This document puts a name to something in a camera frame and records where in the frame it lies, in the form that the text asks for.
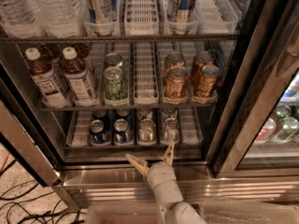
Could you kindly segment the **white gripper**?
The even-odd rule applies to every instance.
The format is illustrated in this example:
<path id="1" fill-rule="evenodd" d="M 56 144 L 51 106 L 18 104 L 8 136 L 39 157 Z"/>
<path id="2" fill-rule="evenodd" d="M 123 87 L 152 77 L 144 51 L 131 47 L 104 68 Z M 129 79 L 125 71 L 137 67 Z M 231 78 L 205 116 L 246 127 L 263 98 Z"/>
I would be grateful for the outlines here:
<path id="1" fill-rule="evenodd" d="M 150 168 L 147 161 L 129 153 L 125 155 L 140 174 L 147 176 L 156 203 L 162 207 L 173 207 L 176 203 L 183 201 L 174 168 L 171 166 L 174 159 L 174 147 L 174 143 L 169 144 L 164 153 L 164 161 L 156 162 Z"/>

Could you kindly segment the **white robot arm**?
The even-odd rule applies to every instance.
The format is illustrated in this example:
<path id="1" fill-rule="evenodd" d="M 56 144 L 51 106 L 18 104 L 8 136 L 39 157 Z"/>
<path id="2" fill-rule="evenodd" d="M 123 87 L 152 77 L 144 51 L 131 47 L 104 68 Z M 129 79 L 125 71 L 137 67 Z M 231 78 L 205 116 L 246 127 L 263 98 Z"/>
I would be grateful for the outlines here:
<path id="1" fill-rule="evenodd" d="M 178 187 L 173 168 L 174 143 L 170 143 L 161 161 L 151 166 L 144 159 L 127 153 L 126 159 L 149 183 L 156 200 L 158 224 L 206 224 L 204 219 L 186 203 Z"/>

